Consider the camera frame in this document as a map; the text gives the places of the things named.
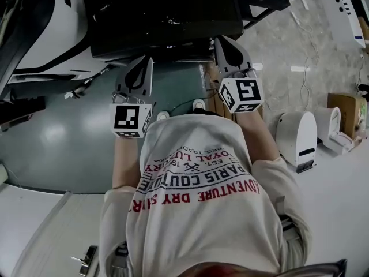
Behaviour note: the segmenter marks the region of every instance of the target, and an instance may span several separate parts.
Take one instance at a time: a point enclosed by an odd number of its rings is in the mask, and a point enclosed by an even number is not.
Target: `floor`
[[[263,81],[263,117],[273,134],[282,113],[325,106],[328,92],[355,93],[359,75],[368,83],[369,56],[361,59],[359,49],[335,44],[320,0],[306,0],[309,10],[301,0],[290,1],[290,8],[269,15],[238,40]],[[290,11],[311,36],[298,28]],[[0,162],[12,183],[75,193],[103,193],[111,186],[114,137],[107,105],[118,73],[102,75],[82,99],[49,98],[44,112],[0,135]],[[194,63],[155,67],[153,95],[155,112],[205,97],[203,72]],[[188,102],[173,113],[190,107]]]

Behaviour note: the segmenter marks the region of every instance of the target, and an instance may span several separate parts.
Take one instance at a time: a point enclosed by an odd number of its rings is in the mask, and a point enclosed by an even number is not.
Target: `white sneaker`
[[[194,100],[192,104],[192,110],[195,110],[196,108],[201,108],[203,110],[206,110],[205,102],[202,99]]]
[[[169,118],[169,113],[167,111],[161,111],[156,116],[156,121],[165,120]]]

